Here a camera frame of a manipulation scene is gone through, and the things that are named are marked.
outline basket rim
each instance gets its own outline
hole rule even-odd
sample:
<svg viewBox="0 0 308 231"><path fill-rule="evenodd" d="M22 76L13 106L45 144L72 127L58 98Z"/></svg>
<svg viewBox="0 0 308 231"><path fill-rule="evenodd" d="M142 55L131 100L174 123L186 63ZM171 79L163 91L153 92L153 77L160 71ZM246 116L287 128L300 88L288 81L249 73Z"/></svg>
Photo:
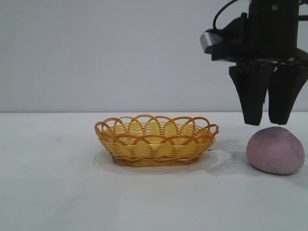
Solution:
<svg viewBox="0 0 308 231"><path fill-rule="evenodd" d="M142 118L142 117L147 117L147 118L150 118L149 121L147 122L141 122L139 121L138 119L139 118ZM124 123L122 121L123 118L128 118L128 119L131 119L130 122L126 122ZM158 119L160 118L163 118L163 119L167 119L168 121L159 121ZM183 123L176 123L177 120L180 120L180 119L187 119L188 121L183 124ZM203 120L207 123L207 126L205 127L202 127L202 126L198 126L195 124L195 121L196 120ZM109 126L107 124L107 122L110 122L110 121L114 121L115 124L113 126ZM121 134L116 134L116 135L113 135L111 134L110 132L110 128L117 128L119 126L123 126L123 125L129 125L129 124L133 124L133 123L138 123L138 124L141 124L141 129L146 129L147 128L147 125L151 124L151 123L157 123L159 122L160 124L168 124L168 123L174 123L176 125L189 125L189 126L193 126L193 127L196 127L198 128L199 130L203 130L203 129L206 129L207 132L209 133L208 135L199 135L199 136L189 136L189 135L179 135L179 134L174 134L172 136L166 136L166 135L158 135L158 134L134 134L134 133L121 133ZM185 142L185 145L192 142L192 141L195 141L196 143L198 143L198 140L199 139L212 139L212 142L215 142L215 136L219 133L219 126L217 124L210 124L210 122L208 121L208 119L206 119L205 117L189 117L189 116L180 116L180 117L176 117L176 118L169 118L169 117L166 117L166 116L152 116L152 115L148 115L148 114L142 114L142 115L139 115L139 116L136 116L136 117L130 117L130 116L124 116L124 117L121 117L121 118L116 118L116 117L111 117L111 118L108 118L104 121L101 121L101 122L97 122L95 124L95 132L96 134L98 135L99 139L102 141L103 140L103 137L106 136L110 139L112 139L113 141L117 141L117 142L120 142L122 145L127 145L125 142L121 141L120 138L123 138L123 137L127 137L127 138L133 138L133 139L136 139L135 140L135 144L137 144L139 141L143 141L145 143L148 143L150 144L151 142L149 142L146 138L149 138L149 137L157 137L157 138L162 138L162 143L164 142L170 142L171 144L174 144L174 142L172 141L173 139L179 139L179 138L186 138L187 141ZM211 128L216 128L215 132L211 132L210 129Z"/></svg>

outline wicker basket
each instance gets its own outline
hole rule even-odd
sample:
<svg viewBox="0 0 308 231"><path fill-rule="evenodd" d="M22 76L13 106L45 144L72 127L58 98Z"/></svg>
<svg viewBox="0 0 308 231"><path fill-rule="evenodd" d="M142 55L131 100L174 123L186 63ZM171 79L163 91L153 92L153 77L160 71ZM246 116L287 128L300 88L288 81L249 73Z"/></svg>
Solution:
<svg viewBox="0 0 308 231"><path fill-rule="evenodd" d="M206 126L197 126L197 120ZM109 118L95 125L99 140L113 159L134 167L190 164L215 142L218 129L206 118L186 116L171 119L139 115Z"/></svg>

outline basket base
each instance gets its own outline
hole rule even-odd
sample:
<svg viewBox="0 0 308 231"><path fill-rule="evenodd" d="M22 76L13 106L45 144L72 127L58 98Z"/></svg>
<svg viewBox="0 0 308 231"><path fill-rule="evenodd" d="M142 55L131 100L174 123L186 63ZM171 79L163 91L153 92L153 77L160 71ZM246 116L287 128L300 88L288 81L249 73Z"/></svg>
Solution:
<svg viewBox="0 0 308 231"><path fill-rule="evenodd" d="M169 160L169 161L157 161L157 160L137 160L129 161L123 159L116 159L113 157L113 160L122 165L122 166L131 166L131 167L167 167L167 166L185 166L190 165L193 162L197 161L199 157L191 160Z"/></svg>

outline black robotic arm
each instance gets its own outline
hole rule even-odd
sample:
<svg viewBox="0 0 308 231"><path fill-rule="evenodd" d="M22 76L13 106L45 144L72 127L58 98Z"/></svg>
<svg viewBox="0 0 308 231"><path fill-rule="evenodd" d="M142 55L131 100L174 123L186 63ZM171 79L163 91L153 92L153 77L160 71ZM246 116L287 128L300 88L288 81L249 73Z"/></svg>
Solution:
<svg viewBox="0 0 308 231"><path fill-rule="evenodd" d="M245 123L259 125L269 92L269 118L286 124L296 98L308 79L308 53L297 48L299 7L308 0L250 0L242 13L224 29L213 28L200 38L212 60L236 63L229 74L237 89Z"/></svg>

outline purple clay ball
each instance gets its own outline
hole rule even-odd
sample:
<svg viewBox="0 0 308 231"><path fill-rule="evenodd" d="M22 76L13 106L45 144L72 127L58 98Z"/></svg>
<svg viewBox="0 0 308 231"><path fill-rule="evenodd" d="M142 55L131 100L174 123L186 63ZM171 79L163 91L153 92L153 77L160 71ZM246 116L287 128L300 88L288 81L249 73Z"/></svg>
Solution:
<svg viewBox="0 0 308 231"><path fill-rule="evenodd" d="M246 155L253 167L278 175L296 173L305 161L302 143L289 130L281 127L255 133L248 142Z"/></svg>

